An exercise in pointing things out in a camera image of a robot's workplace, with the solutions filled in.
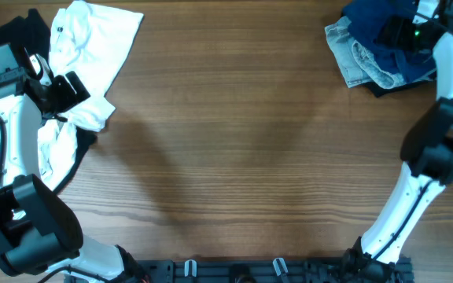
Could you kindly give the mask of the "blue polo shirt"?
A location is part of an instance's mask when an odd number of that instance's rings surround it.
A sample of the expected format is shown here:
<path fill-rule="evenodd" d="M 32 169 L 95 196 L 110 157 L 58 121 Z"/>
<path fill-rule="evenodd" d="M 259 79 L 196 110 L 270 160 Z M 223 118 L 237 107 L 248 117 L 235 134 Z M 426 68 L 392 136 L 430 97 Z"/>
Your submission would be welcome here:
<path fill-rule="evenodd" d="M 435 72 L 436 64 L 431 50 L 392 50 L 377 45 L 375 39 L 390 17 L 398 16 L 413 21 L 416 11 L 413 0 L 355 0 L 346 5 L 342 13 L 351 21 L 349 33 L 374 54 L 380 68 L 388 72 L 399 71 L 408 83 L 412 83 Z"/>

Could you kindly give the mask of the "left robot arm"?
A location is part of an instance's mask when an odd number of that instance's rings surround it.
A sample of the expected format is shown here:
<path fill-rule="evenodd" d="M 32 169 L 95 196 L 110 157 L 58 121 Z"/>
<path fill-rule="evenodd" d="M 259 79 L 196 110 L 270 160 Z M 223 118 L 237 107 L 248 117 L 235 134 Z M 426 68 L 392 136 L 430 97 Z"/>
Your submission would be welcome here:
<path fill-rule="evenodd" d="M 74 72 L 53 75 L 39 55 L 0 46 L 0 270 L 48 281 L 147 282 L 123 248 L 83 234 L 74 212 L 39 175 L 38 132 L 89 97 Z"/>

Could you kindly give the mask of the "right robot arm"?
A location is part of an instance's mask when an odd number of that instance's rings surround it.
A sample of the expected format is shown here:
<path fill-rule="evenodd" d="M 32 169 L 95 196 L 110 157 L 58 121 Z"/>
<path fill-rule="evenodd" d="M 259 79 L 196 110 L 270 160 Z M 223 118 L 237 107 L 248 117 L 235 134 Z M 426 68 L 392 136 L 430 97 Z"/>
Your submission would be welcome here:
<path fill-rule="evenodd" d="M 401 249 L 428 206 L 453 182 L 453 1 L 420 1 L 413 11 L 442 30 L 431 42 L 436 101 L 403 140 L 400 176 L 374 224 L 348 249 L 334 273 L 339 282 L 409 282 Z"/>

